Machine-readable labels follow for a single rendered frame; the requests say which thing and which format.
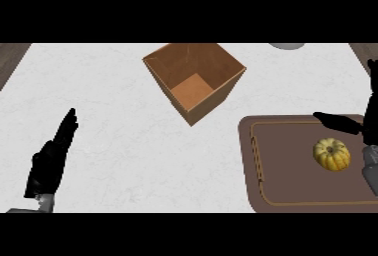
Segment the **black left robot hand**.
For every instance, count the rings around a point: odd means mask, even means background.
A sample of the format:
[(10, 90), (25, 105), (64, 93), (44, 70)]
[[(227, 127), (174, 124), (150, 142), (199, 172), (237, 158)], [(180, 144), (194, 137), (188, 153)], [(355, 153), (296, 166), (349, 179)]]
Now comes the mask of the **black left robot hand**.
[(67, 150), (78, 128), (75, 109), (70, 108), (58, 125), (54, 137), (32, 155), (32, 166), (26, 179), (25, 198), (54, 194), (60, 185)]

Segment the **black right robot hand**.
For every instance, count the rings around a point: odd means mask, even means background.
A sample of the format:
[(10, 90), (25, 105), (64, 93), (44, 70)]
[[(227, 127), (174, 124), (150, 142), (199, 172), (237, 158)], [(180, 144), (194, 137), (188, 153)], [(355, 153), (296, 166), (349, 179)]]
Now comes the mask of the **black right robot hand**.
[(370, 70), (370, 97), (363, 116), (363, 123), (358, 124), (352, 119), (342, 115), (314, 112), (312, 116), (321, 125), (336, 131), (363, 136), (363, 143), (378, 146), (378, 60), (367, 60)]

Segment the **yellow squash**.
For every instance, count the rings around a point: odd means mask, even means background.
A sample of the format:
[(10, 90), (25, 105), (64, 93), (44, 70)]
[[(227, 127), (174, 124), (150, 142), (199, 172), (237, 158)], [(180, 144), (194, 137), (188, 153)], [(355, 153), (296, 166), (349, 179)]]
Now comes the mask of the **yellow squash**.
[(323, 169), (332, 172), (345, 170), (351, 155), (345, 144), (335, 138), (323, 138), (312, 146), (312, 158)]

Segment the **brown tray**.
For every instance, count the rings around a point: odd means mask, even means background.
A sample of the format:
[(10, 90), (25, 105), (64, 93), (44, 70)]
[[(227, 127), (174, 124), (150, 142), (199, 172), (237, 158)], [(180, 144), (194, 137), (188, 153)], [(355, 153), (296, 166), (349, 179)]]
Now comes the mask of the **brown tray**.
[[(314, 160), (323, 138), (345, 144), (351, 163), (332, 172)], [(378, 213), (366, 184), (363, 138), (324, 128), (309, 115), (247, 116), (239, 122), (247, 200), (256, 212)]]

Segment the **brown cardboard box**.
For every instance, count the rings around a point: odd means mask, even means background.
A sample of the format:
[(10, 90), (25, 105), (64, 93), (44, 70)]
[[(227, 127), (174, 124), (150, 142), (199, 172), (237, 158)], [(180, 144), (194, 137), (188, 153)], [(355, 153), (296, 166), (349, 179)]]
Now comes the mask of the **brown cardboard box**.
[(169, 43), (143, 63), (190, 126), (225, 100), (246, 67), (216, 43)]

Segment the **grey round object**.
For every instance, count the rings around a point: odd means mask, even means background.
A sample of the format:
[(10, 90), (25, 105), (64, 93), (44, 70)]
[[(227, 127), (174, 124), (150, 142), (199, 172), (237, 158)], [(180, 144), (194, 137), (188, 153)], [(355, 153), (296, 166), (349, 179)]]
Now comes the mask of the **grey round object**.
[(274, 48), (280, 50), (296, 50), (305, 43), (268, 43)]

